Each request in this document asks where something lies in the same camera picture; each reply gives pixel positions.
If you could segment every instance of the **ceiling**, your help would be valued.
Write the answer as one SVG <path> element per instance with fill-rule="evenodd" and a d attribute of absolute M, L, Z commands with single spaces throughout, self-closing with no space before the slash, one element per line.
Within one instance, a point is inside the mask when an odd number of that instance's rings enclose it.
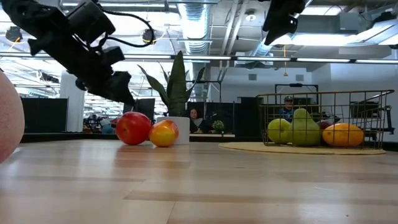
<path fill-rule="evenodd" d="M 56 6 L 58 0 L 40 0 L 43 4 Z M 137 1 L 117 1 L 121 2 L 137 2 Z M 206 41 L 210 42 L 210 54 L 219 55 L 223 45 L 224 35 L 227 31 L 228 15 L 234 1 L 222 0 L 218 4 L 211 5 L 210 9 L 210 26 L 208 37 Z M 311 5 L 306 8 L 303 15 L 324 15 L 335 16 L 341 12 L 341 10 L 349 9 L 351 12 L 358 12 L 363 9 L 376 9 L 383 6 L 396 3 L 396 1 L 354 1 L 354 0 L 314 0 Z M 238 38 L 234 42 L 232 47 L 232 53 L 235 52 L 250 52 L 258 46 L 259 41 L 264 38 L 265 33 L 262 32 L 262 25 L 264 23 L 265 12 L 268 10 L 269 2 L 249 1 L 247 9 L 254 10 L 256 19 L 254 21 L 242 20 L 239 26 Z M 125 54 L 176 54 L 179 50 L 185 50 L 185 42 L 187 41 L 183 35 L 183 21 L 180 15 L 177 13 L 164 13 L 164 12 L 134 12 L 135 15 L 145 18 L 150 21 L 151 25 L 156 30 L 156 36 L 158 39 L 155 45 L 138 49 L 129 47 L 126 45 L 120 45 L 117 42 L 109 40 L 106 45 L 119 45 Z M 114 36 L 135 44 L 141 44 L 141 35 L 143 30 L 146 28 L 143 23 L 130 17 L 120 16 L 108 16 L 116 27 Z M 358 15 L 360 22 L 367 24 L 366 21 Z M 29 46 L 26 40 L 30 37 L 29 34 L 23 32 L 24 39 L 21 44 L 12 46 L 12 43 L 5 38 L 5 33 L 8 28 L 12 26 L 8 16 L 4 11 L 0 11 L 0 53 L 1 52 L 29 52 Z M 236 29 L 236 22 L 233 25 L 233 29 Z M 286 55 L 294 57 L 356 57 L 356 58 L 384 58 L 391 53 L 388 46 L 371 45 L 362 47 L 320 47 L 320 46 L 302 46 L 302 45 L 286 45 L 284 48 L 273 47 L 271 53 L 274 56 L 283 57 Z M 118 62 L 113 68 L 115 70 L 128 71 L 131 75 L 131 81 L 129 86 L 131 87 L 132 94 L 135 97 L 150 97 L 157 93 L 148 90 L 149 84 L 144 78 L 143 74 L 137 69 L 137 64 L 143 66 L 150 75 L 153 75 L 164 85 L 162 71 L 159 64 L 156 62 Z M 316 69 L 319 63 L 289 63 L 288 67 L 296 68 L 307 68 L 308 71 Z M 172 64 L 170 62 L 162 62 L 162 66 L 166 71 L 171 70 Z M 284 67 L 284 63 L 275 62 L 271 67 L 276 69 Z M 29 88 L 31 93 L 47 95 L 49 97 L 57 97 L 59 92 L 59 85 L 53 85 L 51 88 L 41 88 L 37 85 L 48 85 L 47 82 L 43 82 L 38 78 L 37 71 L 41 70 L 45 73 L 53 75 L 54 77 L 60 78 L 64 68 L 54 60 L 38 60 L 36 58 L 1 58 L 0 67 L 5 71 L 6 75 L 10 78 L 11 82 L 16 85 L 33 85 L 35 87 Z M 192 63 L 186 63 L 186 70 L 190 70 L 190 78 L 193 78 L 192 74 Z M 203 93 L 196 92 L 197 95 L 203 94 L 206 96 L 206 88 L 203 86 Z M 110 101 L 98 98 L 97 96 L 87 96 L 86 99 L 93 99 L 93 102 L 89 102 L 87 107 L 96 108 L 97 104 L 105 104 L 108 108 L 114 108 L 113 111 L 118 111 L 121 107 L 119 103 L 111 103 Z M 164 107 L 158 107 L 159 112 L 165 110 Z"/>

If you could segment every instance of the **orange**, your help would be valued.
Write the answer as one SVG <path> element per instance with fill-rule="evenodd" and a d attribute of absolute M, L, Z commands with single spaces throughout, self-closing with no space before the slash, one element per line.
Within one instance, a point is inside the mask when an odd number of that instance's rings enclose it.
<path fill-rule="evenodd" d="M 339 123 L 327 127 L 322 133 L 323 140 L 331 146 L 354 147 L 363 142 L 364 133 L 353 124 Z"/>
<path fill-rule="evenodd" d="M 177 138 L 178 128 L 171 120 L 160 121 L 149 131 L 149 140 L 158 147 L 169 147 Z"/>

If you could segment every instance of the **wooden table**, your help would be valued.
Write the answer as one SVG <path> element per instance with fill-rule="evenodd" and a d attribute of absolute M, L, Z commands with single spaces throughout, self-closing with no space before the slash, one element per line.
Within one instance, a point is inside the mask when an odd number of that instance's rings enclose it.
<path fill-rule="evenodd" d="M 0 165 L 1 224 L 398 223 L 398 154 L 309 156 L 21 144 Z"/>

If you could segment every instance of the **snake plant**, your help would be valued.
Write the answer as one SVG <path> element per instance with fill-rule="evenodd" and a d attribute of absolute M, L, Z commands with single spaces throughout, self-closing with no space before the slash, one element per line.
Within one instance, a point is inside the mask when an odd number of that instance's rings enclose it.
<path fill-rule="evenodd" d="M 167 88 L 165 90 L 165 88 L 159 81 L 157 81 L 154 77 L 148 75 L 148 73 L 140 65 L 138 65 L 138 67 L 147 77 L 150 86 L 154 90 L 159 92 L 160 98 L 167 106 L 169 116 L 183 115 L 185 111 L 185 103 L 189 100 L 193 87 L 198 81 L 201 80 L 205 71 L 205 68 L 202 68 L 199 71 L 199 74 L 191 88 L 187 89 L 187 84 L 185 82 L 185 76 L 187 73 L 185 72 L 184 60 L 182 52 L 180 51 L 174 58 L 174 63 L 170 76 L 167 75 L 162 65 L 160 65 L 167 82 Z"/>

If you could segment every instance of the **green pear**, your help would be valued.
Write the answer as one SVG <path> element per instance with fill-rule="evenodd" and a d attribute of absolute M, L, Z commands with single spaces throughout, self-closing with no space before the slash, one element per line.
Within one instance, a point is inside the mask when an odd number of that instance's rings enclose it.
<path fill-rule="evenodd" d="M 310 113 L 303 108 L 297 109 L 293 114 L 292 143 L 296 146 L 318 146 L 321 140 L 319 125 L 314 122 Z"/>
<path fill-rule="evenodd" d="M 291 142 L 290 123 L 285 119 L 274 119 L 268 124 L 268 137 L 276 144 Z"/>

